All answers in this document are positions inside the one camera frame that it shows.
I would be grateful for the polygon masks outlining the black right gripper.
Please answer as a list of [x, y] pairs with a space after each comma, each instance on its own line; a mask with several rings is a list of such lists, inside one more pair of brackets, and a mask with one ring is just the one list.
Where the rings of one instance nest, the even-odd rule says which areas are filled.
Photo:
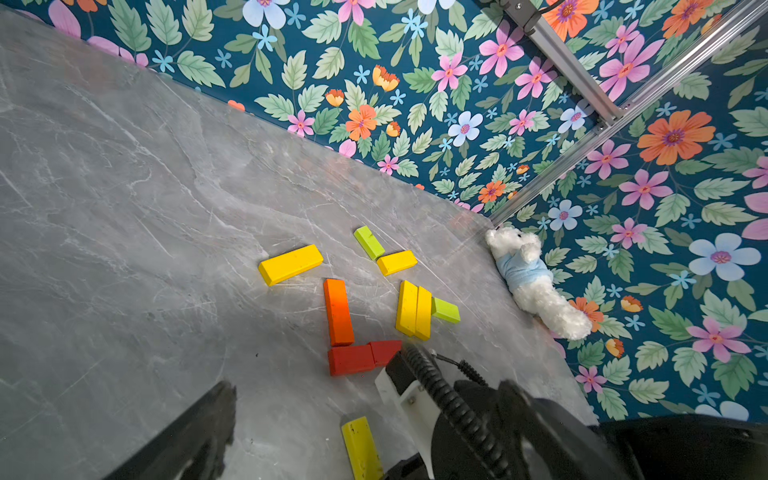
[[417, 453], [385, 479], [502, 479], [504, 453], [486, 425], [496, 392], [468, 362], [426, 350], [399, 351], [376, 378], [405, 422]]

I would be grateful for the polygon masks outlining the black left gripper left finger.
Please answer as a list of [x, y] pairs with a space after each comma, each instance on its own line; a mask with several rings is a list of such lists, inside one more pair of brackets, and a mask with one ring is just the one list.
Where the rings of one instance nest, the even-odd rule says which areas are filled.
[[220, 381], [134, 455], [109, 479], [209, 479], [222, 476], [233, 444], [236, 387]]

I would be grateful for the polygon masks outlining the orange block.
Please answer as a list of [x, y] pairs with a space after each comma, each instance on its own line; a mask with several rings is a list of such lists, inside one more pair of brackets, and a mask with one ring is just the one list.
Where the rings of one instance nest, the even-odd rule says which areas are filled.
[[351, 323], [345, 282], [339, 279], [326, 279], [324, 294], [331, 346], [352, 345], [354, 343], [354, 329]]

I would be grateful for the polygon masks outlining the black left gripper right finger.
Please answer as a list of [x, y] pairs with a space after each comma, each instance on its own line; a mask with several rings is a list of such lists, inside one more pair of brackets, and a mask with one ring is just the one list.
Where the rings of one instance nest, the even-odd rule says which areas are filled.
[[529, 479], [528, 442], [553, 479], [625, 479], [627, 472], [608, 443], [558, 403], [534, 398], [511, 380], [501, 382], [490, 403], [489, 428], [515, 479]]

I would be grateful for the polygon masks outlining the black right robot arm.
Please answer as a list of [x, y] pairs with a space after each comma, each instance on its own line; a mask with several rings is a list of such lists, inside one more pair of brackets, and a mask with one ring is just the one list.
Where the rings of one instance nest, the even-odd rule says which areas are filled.
[[417, 452], [387, 479], [764, 479], [767, 428], [702, 414], [587, 426], [512, 380], [492, 388], [467, 362], [450, 383], [443, 356], [417, 345], [376, 378]]

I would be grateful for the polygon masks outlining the red block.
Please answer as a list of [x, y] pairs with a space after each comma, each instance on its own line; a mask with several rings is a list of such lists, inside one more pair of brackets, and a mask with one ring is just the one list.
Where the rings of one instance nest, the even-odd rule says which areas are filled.
[[369, 345], [332, 347], [328, 351], [328, 364], [334, 377], [364, 373], [376, 367]]
[[401, 340], [373, 341], [368, 346], [371, 350], [374, 365], [386, 367], [392, 358], [402, 349]]

